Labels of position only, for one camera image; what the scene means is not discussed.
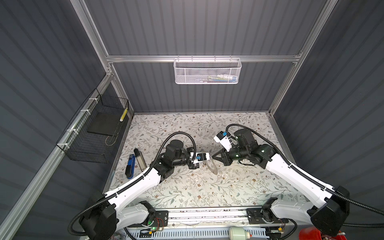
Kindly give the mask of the metal perforated ring disc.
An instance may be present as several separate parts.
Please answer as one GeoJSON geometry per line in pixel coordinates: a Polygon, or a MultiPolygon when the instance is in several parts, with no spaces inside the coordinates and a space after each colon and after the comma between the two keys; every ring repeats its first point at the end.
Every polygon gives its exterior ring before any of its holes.
{"type": "Polygon", "coordinates": [[[206,166],[214,175],[218,174],[218,168],[214,159],[210,158],[209,160],[206,160],[206,166]]]}

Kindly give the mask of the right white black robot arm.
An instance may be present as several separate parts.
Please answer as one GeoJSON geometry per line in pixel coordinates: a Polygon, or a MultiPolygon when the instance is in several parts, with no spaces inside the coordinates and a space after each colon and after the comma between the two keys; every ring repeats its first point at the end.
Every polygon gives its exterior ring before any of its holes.
{"type": "Polygon", "coordinates": [[[233,135],[221,131],[214,140],[222,145],[212,158],[229,166],[234,161],[244,159],[253,166],[259,166],[284,179],[302,193],[308,202],[305,204],[286,202],[276,197],[269,198],[263,205],[260,215],[265,223],[278,219],[298,220],[312,224],[321,233],[336,236],[342,227],[383,228],[382,223],[346,223],[350,205],[383,215],[384,212],[350,199],[347,189],[337,188],[311,176],[290,162],[282,151],[271,141],[246,126],[241,125],[233,135]]]}

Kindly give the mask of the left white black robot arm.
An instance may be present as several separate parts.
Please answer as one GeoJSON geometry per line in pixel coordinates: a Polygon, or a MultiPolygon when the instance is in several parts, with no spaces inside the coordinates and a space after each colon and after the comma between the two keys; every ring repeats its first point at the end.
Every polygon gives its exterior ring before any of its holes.
{"type": "Polygon", "coordinates": [[[198,158],[194,138],[185,132],[175,132],[162,143],[155,159],[131,181],[104,194],[97,194],[91,203],[70,221],[70,235],[108,240],[113,234],[131,225],[150,226],[156,210],[147,201],[133,207],[129,204],[145,191],[170,177],[176,167],[196,169],[198,158]]]}

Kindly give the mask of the blue black tool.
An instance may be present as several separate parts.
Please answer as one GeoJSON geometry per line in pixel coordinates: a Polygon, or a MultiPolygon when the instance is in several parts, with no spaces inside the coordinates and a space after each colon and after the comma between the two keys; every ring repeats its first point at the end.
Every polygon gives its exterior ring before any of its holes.
{"type": "Polygon", "coordinates": [[[136,168],[139,168],[137,172],[143,172],[147,168],[143,154],[139,149],[134,149],[134,153],[129,156],[129,160],[125,168],[125,176],[127,179],[130,180],[134,177],[136,168]]]}

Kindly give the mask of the white cylinder canister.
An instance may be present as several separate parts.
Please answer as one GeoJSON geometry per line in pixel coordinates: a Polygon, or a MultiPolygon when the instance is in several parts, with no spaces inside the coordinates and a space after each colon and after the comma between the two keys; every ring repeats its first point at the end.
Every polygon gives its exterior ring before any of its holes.
{"type": "Polygon", "coordinates": [[[247,232],[241,227],[230,227],[229,238],[230,240],[249,240],[252,234],[247,232]]]}

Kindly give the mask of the yellow marker in basket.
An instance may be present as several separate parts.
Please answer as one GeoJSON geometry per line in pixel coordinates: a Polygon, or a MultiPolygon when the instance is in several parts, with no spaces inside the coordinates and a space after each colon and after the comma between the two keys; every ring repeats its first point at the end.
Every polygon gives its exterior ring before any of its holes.
{"type": "Polygon", "coordinates": [[[121,115],[121,117],[120,117],[120,122],[124,121],[124,119],[125,119],[125,117],[127,115],[127,112],[128,112],[128,108],[125,108],[123,113],[122,113],[122,115],[121,115]]]}

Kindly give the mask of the red bucket with pens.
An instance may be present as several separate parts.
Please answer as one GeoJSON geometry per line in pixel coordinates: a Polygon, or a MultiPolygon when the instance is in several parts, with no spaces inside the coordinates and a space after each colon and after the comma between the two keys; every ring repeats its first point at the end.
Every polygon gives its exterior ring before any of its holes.
{"type": "Polygon", "coordinates": [[[300,231],[299,240],[347,240],[347,238],[345,235],[341,235],[341,232],[339,232],[339,235],[332,237],[322,233],[315,227],[309,227],[300,231]]]}

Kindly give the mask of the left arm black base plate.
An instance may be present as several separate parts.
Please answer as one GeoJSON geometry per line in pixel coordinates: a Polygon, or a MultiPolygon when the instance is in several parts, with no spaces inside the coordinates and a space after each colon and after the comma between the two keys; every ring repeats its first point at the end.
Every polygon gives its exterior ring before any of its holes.
{"type": "Polygon", "coordinates": [[[169,220],[169,211],[156,211],[155,215],[151,218],[151,224],[144,221],[143,223],[130,225],[129,228],[147,228],[147,227],[167,227],[169,220]]]}

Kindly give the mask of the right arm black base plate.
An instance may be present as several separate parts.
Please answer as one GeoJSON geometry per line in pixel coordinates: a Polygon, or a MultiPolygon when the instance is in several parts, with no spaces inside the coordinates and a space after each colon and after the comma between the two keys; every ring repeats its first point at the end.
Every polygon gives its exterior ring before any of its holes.
{"type": "Polygon", "coordinates": [[[289,220],[278,219],[271,210],[259,208],[247,208],[247,218],[250,224],[287,224],[289,220]]]}

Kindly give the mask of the white mesh wall basket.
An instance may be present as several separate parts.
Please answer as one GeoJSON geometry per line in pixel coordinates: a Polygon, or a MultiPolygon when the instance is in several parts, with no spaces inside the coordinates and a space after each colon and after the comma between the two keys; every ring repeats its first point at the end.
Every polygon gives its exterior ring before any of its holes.
{"type": "Polygon", "coordinates": [[[176,58],[175,83],[179,85],[236,85],[242,62],[239,58],[176,58]]]}

